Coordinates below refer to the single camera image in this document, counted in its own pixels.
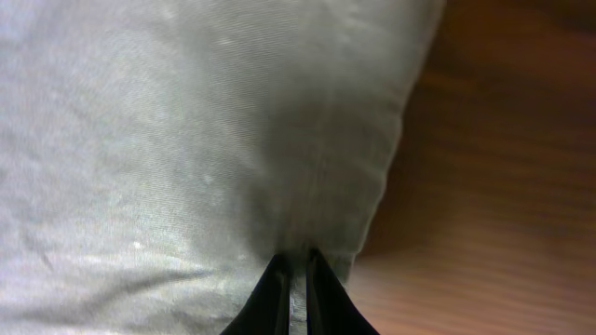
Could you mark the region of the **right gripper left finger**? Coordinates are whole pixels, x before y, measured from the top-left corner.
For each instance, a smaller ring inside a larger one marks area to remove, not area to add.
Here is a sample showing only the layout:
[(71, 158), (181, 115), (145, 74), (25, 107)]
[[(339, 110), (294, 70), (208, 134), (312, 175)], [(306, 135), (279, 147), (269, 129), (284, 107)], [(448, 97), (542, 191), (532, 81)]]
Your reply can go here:
[(289, 260), (283, 254), (276, 254), (222, 335), (288, 335), (291, 280)]

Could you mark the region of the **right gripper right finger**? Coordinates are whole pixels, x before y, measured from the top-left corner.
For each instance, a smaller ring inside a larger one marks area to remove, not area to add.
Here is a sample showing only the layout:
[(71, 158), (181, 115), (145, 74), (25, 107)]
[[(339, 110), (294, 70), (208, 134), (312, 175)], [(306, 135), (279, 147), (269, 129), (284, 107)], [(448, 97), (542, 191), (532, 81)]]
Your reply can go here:
[(307, 259), (306, 311), (308, 335), (379, 335), (316, 248)]

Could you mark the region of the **khaki shorts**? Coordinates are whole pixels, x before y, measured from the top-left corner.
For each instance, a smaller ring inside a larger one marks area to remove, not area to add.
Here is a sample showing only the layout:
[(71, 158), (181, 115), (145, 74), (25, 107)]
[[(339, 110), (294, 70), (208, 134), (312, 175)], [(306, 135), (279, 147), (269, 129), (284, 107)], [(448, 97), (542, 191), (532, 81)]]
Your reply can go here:
[(217, 334), (349, 278), (444, 4), (2, 0), (1, 330)]

